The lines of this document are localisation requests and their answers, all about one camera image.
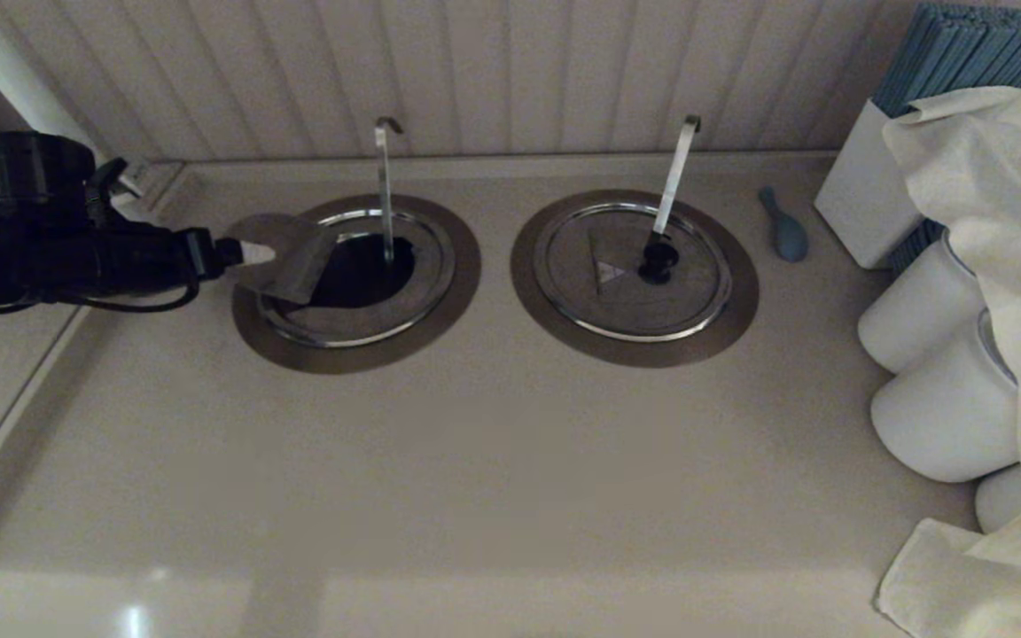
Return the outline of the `blue ridged packet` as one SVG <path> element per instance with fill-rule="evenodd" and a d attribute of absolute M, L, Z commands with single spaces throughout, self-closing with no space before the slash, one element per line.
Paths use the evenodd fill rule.
<path fill-rule="evenodd" d="M 947 226 L 943 223 L 927 218 L 912 229 L 911 233 L 908 233 L 888 255 L 888 265 L 892 271 L 892 278 L 900 277 L 923 254 L 924 250 L 927 250 L 928 246 L 939 241 L 946 229 Z"/>

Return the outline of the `white rectangular holder box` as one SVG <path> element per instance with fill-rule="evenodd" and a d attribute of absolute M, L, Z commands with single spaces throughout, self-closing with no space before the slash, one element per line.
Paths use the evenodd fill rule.
<path fill-rule="evenodd" d="M 923 220 L 883 135 L 891 118 L 868 98 L 814 199 L 815 210 L 863 269 L 888 269 Z"/>

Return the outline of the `steel hinged lid black knob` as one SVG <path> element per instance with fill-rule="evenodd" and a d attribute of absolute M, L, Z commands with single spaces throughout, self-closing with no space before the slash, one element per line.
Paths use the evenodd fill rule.
<path fill-rule="evenodd" d="M 727 254 L 692 215 L 604 199 L 563 207 L 528 250 L 543 298 L 581 330 L 628 343 L 689 338 L 714 323 L 733 290 Z"/>
<path fill-rule="evenodd" d="M 275 261 L 232 271 L 240 290 L 250 293 L 258 316 L 292 342 L 341 350 L 393 338 L 426 318 L 446 298 L 458 271 L 461 242 L 448 223 L 414 207 L 394 206 L 394 238 L 414 243 L 417 265 L 400 293 L 376 306 L 309 307 L 317 282 L 339 241 L 382 235 L 380 207 L 326 207 L 301 215 L 257 214 L 230 227 L 239 241 L 266 244 Z"/>

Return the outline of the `white cylindrical jar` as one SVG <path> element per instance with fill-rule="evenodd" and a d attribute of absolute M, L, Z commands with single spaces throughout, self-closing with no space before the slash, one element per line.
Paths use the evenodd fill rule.
<path fill-rule="evenodd" d="M 980 481 L 975 511 L 983 534 L 996 533 L 1021 514 L 1021 463 L 998 470 Z"/>
<path fill-rule="evenodd" d="M 951 230 L 943 229 L 863 312 L 856 334 L 880 367 L 901 373 L 985 307 L 975 271 L 954 251 Z"/>
<path fill-rule="evenodd" d="M 1017 377 L 998 350 L 985 308 L 880 388 L 870 416 L 900 463 L 959 484 L 1020 461 L 1017 397 Z"/>

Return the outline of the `small blue plastic spoon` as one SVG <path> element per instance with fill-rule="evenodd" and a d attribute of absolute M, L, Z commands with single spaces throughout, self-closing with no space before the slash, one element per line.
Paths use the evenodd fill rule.
<path fill-rule="evenodd" d="M 776 255 L 789 263 L 803 262 L 809 255 L 809 236 L 803 223 L 783 210 L 773 187 L 758 190 L 758 199 L 770 220 L 771 245 Z"/>

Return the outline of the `cream cloth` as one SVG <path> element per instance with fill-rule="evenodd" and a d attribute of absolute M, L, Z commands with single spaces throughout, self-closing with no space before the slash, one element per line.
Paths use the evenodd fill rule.
<path fill-rule="evenodd" d="M 1021 89 L 919 98 L 882 137 L 913 203 L 947 226 L 979 279 L 998 351 L 1017 377 L 1021 464 Z M 1021 512 L 984 534 L 921 521 L 876 607 L 908 638 L 1021 638 Z"/>

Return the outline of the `white pole with base flange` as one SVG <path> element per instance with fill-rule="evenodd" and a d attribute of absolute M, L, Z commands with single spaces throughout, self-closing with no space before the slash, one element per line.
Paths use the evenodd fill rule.
<path fill-rule="evenodd" d="M 65 0 L 0 0 L 0 92 L 33 129 L 84 143 L 100 160 L 128 160 L 121 182 L 144 201 L 181 168 L 159 159 L 159 146 Z"/>

